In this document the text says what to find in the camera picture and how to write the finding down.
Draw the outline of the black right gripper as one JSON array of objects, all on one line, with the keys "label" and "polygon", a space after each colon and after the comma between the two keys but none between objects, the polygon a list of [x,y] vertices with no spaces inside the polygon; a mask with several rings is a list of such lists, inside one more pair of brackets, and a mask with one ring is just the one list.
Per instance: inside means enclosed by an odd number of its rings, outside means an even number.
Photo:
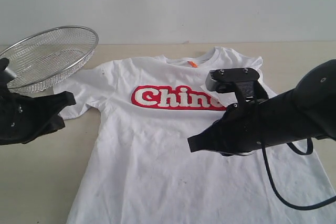
[{"label": "black right gripper", "polygon": [[249,101],[244,106],[233,103],[222,118],[215,121],[198,135],[187,139],[191,152],[211,151],[222,156],[249,156],[255,153],[248,146],[256,145],[251,139],[256,136],[255,108],[258,101]]}]

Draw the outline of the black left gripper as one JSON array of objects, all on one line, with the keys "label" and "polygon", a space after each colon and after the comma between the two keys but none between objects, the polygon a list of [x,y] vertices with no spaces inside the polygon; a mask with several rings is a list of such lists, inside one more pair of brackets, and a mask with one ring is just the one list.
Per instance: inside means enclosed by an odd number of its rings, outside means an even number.
[{"label": "black left gripper", "polygon": [[29,97],[10,92],[2,72],[9,60],[1,59],[1,145],[26,144],[36,138],[55,133],[65,127],[60,113],[76,105],[73,93],[63,91],[42,97]]}]

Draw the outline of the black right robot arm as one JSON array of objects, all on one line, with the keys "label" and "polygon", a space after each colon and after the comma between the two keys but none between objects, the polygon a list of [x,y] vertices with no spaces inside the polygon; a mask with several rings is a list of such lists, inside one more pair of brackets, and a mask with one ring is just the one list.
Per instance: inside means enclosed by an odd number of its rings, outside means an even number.
[{"label": "black right robot arm", "polygon": [[245,156],[303,139],[335,139],[335,60],[315,67],[294,89],[273,98],[259,77],[247,67],[209,72],[207,90],[233,93],[236,102],[202,133],[188,138],[191,152]]}]

